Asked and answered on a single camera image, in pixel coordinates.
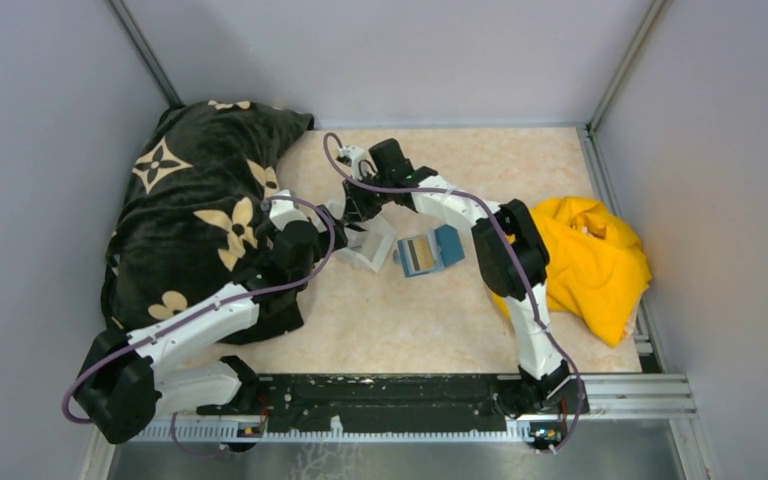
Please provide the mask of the white plastic card tray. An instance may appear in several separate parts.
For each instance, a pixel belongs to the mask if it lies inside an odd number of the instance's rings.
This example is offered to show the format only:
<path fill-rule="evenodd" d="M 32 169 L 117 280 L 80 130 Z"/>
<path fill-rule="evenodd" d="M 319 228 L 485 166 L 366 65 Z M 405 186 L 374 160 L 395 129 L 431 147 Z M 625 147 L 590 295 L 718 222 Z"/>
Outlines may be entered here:
<path fill-rule="evenodd" d="M 383 214 L 366 221 L 341 219 L 338 214 L 348 210 L 342 200 L 328 200 L 325 207 L 346 237 L 346 245 L 336 247 L 333 255 L 354 268 L 380 273 L 391 257 L 396 241 L 396 228 Z"/>

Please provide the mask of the gold striped credit card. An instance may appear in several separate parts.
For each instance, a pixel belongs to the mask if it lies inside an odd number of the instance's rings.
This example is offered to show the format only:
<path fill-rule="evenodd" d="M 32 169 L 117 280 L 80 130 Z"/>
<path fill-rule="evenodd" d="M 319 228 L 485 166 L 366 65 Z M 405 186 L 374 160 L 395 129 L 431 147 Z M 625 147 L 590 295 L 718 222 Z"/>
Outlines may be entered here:
<path fill-rule="evenodd" d="M 403 260 L 409 275 L 420 275 L 436 268 L 435 246 L 427 237 L 414 237 L 403 242 Z"/>

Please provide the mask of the blue leather card holder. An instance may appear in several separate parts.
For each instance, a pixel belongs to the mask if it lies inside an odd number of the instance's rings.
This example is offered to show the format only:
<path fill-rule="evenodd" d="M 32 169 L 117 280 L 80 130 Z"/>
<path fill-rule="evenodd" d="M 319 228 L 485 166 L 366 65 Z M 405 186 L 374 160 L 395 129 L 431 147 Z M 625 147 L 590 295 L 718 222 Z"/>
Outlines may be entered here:
<path fill-rule="evenodd" d="M 424 235 L 399 239 L 393 261 L 406 278 L 443 271 L 465 259 L 458 231 L 451 225 L 431 228 Z"/>

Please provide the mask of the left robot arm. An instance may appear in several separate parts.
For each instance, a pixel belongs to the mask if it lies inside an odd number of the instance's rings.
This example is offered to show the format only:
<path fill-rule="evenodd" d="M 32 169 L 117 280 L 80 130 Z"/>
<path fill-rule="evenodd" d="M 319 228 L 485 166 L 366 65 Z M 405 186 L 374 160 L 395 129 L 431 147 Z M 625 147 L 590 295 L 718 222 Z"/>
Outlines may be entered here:
<path fill-rule="evenodd" d="M 198 368 L 184 361 L 217 343 L 249 344 L 302 327 L 297 295 L 329 256 L 347 243 L 334 221 L 319 230 L 293 220 L 277 230 L 271 249 L 236 279 L 193 307 L 149 327 L 107 329 L 94 339 L 62 402 L 86 413 L 111 444 L 141 433 L 156 416 L 249 414 L 262 407 L 259 377 L 236 356 Z"/>

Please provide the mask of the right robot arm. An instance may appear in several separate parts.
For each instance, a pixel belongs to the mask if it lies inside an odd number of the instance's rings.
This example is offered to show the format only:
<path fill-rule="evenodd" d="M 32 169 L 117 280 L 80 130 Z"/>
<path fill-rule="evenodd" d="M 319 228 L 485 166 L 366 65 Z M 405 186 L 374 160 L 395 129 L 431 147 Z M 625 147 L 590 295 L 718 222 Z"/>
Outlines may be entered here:
<path fill-rule="evenodd" d="M 395 203 L 471 236 L 481 278 L 504 302 L 514 328 L 521 396 L 536 412 L 559 403 L 570 362 L 550 327 L 550 255 L 528 207 L 518 199 L 484 200 L 430 167 L 414 167 L 393 138 L 368 149 L 339 143 L 326 156 L 351 170 L 343 181 L 348 220 L 370 220 Z"/>

